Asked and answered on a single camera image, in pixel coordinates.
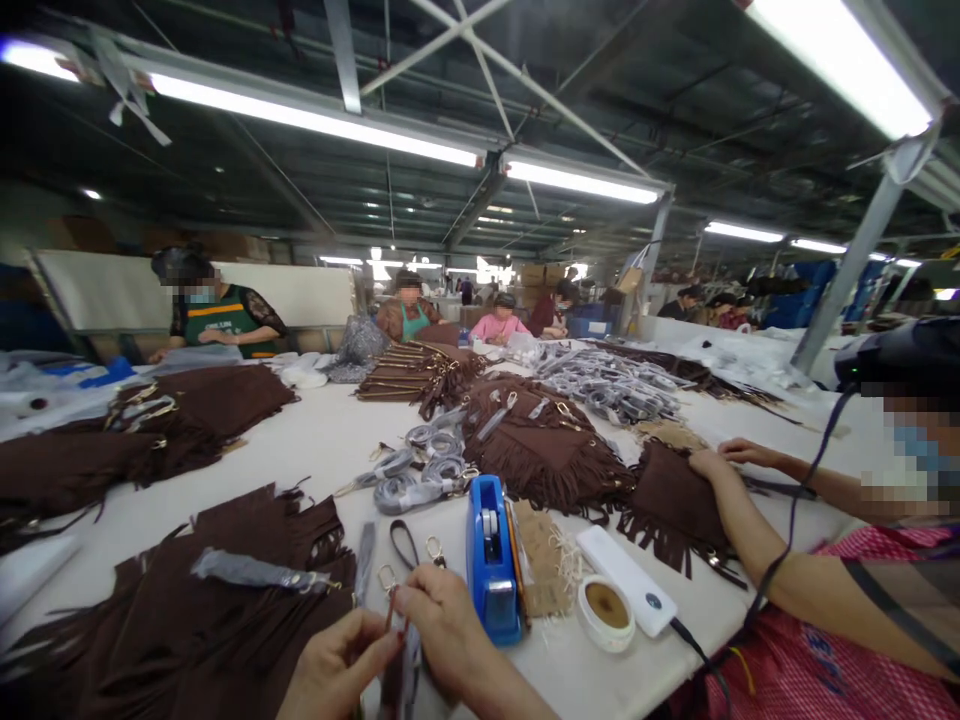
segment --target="teal apron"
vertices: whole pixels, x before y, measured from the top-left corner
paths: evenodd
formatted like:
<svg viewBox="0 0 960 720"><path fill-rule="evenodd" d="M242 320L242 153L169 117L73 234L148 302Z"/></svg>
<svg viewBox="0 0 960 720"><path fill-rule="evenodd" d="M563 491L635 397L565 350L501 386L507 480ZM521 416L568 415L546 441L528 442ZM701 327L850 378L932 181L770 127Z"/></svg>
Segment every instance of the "teal apron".
<svg viewBox="0 0 960 720"><path fill-rule="evenodd" d="M403 335L400 337L400 340L403 342L410 342L414 339L413 336L422 328L430 326L430 318L423 314L423 308L420 307L420 303L417 303L417 312L420 313L420 317L416 320L407 318L407 308L402 304L400 306L400 312L403 313Z"/></svg>
<svg viewBox="0 0 960 720"><path fill-rule="evenodd" d="M183 328L183 337L187 345L200 345L200 333L204 330L222 330L229 335L243 335L259 330L260 325L247 313L240 302L240 293L236 285L231 285L227 293L213 303L187 303L187 324ZM240 353L247 360L251 358L273 357L277 346L272 340L238 345Z"/></svg>

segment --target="ceiling light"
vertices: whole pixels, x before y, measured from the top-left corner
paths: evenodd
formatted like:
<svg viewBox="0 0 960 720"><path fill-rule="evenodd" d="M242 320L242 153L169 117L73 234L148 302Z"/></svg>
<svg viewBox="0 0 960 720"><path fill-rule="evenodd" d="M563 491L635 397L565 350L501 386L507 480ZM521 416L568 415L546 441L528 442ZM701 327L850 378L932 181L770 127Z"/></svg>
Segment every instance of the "ceiling light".
<svg viewBox="0 0 960 720"><path fill-rule="evenodd" d="M321 255L320 259L331 265L363 265L363 260L360 258L334 258Z"/></svg>
<svg viewBox="0 0 960 720"><path fill-rule="evenodd" d="M843 0L753 0L746 13L891 140L933 120Z"/></svg>
<svg viewBox="0 0 960 720"><path fill-rule="evenodd" d="M217 88L200 85L198 83L179 80L161 73L150 73L153 88L166 97L185 100L187 102L206 105L207 107L226 110L228 112L248 115L262 120L271 120L284 125L313 130L326 135L356 140L357 142L377 145L378 147L400 152L413 153L434 160L444 160L457 165L476 167L477 155L466 150L438 145L437 143L418 140L416 138L399 135L394 132L380 130L368 125L339 120L325 115L319 115L306 110L279 105L277 103L258 100L246 95L219 90Z"/></svg>
<svg viewBox="0 0 960 720"><path fill-rule="evenodd" d="M794 240L791 245L802 250L814 250L816 252L826 252L834 255L843 255L847 251L847 248L844 245L834 245L833 243L820 242L819 240L807 240L805 238Z"/></svg>
<svg viewBox="0 0 960 720"><path fill-rule="evenodd" d="M573 173L562 170L554 170L552 168L531 165L530 163L524 162L507 163L506 175L514 180L526 180L527 182L550 185L552 187L564 188L565 190L576 190L590 193L591 195L603 195L604 197L627 200L629 202L640 203L641 205L649 205L659 199L659 195L652 190L620 185L585 175L574 175Z"/></svg>
<svg viewBox="0 0 960 720"><path fill-rule="evenodd" d="M33 70L61 80L80 82L80 78L62 66L62 63L69 62L66 55L42 45L10 39L3 43L0 57L9 65L16 65L25 70Z"/></svg>
<svg viewBox="0 0 960 720"><path fill-rule="evenodd" d="M706 232L714 232L719 235L730 235L731 237L743 238L744 240L756 240L757 242L780 242L783 240L783 233L765 232L754 228L741 227L740 225L730 225L728 223L711 222L704 228Z"/></svg>

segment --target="blue tape dispenser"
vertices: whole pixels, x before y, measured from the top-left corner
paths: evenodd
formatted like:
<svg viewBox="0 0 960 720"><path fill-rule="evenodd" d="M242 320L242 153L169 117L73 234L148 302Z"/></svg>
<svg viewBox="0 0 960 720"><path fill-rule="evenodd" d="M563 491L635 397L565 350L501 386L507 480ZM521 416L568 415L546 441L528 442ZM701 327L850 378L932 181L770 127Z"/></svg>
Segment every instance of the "blue tape dispenser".
<svg viewBox="0 0 960 720"><path fill-rule="evenodd" d="M516 645L523 637L517 604L510 531L503 489L496 475L470 485L467 516L467 585L473 606L494 645Z"/></svg>

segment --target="power cord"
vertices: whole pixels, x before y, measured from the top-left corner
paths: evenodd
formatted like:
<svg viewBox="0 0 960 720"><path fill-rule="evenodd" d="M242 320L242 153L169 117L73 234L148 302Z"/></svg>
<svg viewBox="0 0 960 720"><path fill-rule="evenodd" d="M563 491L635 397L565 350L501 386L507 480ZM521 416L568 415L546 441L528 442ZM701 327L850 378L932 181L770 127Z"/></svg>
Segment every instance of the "power cord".
<svg viewBox="0 0 960 720"><path fill-rule="evenodd" d="M723 675L720 674L720 671L717 669L717 666L713 664L713 661L707 657L707 654L703 651L703 648L700 647L700 643L696 641L693 637L693 634L687 630L687 626L680 622L676 617L670 621L670 627L677 631L677 635L680 636L680 639L683 640L687 645L693 648L693 651L700 656L700 659L703 660L703 666L707 671L717 679L717 683L720 685L720 690L723 691L723 698L727 703L726 718L729 720L731 717L732 707L730 703L730 688L727 687L727 681L724 679Z"/></svg>

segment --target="cardboard tag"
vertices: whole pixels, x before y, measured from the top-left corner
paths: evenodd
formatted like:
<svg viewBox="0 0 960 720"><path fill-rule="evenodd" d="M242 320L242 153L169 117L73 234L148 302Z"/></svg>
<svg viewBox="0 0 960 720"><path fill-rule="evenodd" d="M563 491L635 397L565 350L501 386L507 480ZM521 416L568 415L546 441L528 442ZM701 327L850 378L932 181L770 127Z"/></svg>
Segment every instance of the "cardboard tag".
<svg viewBox="0 0 960 720"><path fill-rule="evenodd" d="M524 594L527 615L543 617L567 613L573 599L566 593L560 577L560 548L553 539L553 520L545 512L535 511L528 500L513 504L517 520L520 547L527 557L532 582L524 575Z"/></svg>

